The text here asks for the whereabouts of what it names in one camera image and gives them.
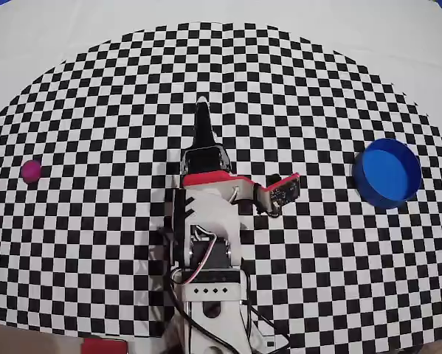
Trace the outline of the white red gripper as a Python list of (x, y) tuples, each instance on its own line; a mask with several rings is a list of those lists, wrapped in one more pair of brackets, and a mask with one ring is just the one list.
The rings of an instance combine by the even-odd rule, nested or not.
[(181, 186), (219, 195), (228, 202), (262, 201), (261, 185), (231, 172), (227, 152), (216, 144), (206, 97), (196, 102), (193, 143), (182, 158)]

